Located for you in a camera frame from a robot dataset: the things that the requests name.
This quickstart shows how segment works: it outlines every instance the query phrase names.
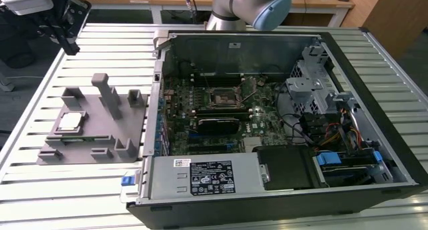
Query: power supply label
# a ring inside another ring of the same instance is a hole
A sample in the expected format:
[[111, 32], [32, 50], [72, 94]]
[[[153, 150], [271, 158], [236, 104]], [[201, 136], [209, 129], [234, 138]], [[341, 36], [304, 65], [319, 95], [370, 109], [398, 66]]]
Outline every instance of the power supply label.
[[235, 193], [232, 162], [192, 162], [189, 185], [189, 193], [193, 196]]

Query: cpu socket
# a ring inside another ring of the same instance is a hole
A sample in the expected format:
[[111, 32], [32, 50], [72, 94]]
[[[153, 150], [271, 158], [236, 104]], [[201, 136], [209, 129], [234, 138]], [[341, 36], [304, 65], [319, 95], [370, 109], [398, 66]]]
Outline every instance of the cpu socket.
[[239, 108], [240, 91], [238, 88], [211, 89], [209, 91], [209, 107], [214, 109]]

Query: blue drive bracket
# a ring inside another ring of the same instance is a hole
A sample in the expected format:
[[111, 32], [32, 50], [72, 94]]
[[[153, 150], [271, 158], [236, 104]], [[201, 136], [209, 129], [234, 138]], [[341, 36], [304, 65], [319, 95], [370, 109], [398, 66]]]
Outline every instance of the blue drive bracket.
[[135, 185], [135, 176], [123, 176], [120, 185], [121, 186], [133, 186]]
[[374, 151], [373, 152], [373, 156], [374, 156], [374, 159], [377, 162], [381, 162], [383, 159], [382, 159], [382, 155], [378, 151]]
[[339, 155], [335, 152], [322, 152], [318, 156], [315, 156], [315, 159], [319, 166], [342, 163]]

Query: aluminum slotted table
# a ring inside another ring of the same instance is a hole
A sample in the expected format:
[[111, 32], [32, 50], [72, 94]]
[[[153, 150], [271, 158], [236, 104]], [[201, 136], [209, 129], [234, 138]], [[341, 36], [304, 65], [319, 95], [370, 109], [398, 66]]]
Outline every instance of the aluminum slotted table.
[[[120, 177], [140, 162], [37, 166], [62, 101], [64, 87], [94, 94], [93, 73], [109, 75], [119, 94], [151, 90], [155, 59], [152, 36], [159, 29], [201, 30], [193, 25], [86, 24], [80, 53], [60, 51], [0, 152], [0, 225], [10, 229], [145, 229], [120, 203]], [[343, 28], [279, 28], [331, 33], [394, 127], [428, 167], [428, 99], [369, 33]], [[346, 89], [345, 80], [337, 79]], [[428, 197], [395, 199], [355, 214], [318, 216], [200, 227], [197, 229], [426, 229]]]

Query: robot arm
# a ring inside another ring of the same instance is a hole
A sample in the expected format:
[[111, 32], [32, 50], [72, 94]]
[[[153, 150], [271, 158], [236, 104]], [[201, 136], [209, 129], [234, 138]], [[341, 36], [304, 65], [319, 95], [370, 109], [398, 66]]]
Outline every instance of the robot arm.
[[246, 30], [248, 23], [256, 30], [271, 31], [286, 18], [291, 0], [212, 0], [207, 30]]
[[60, 44], [66, 55], [78, 52], [76, 37], [89, 14], [82, 0], [1, 0], [0, 15], [16, 27], [25, 27]]

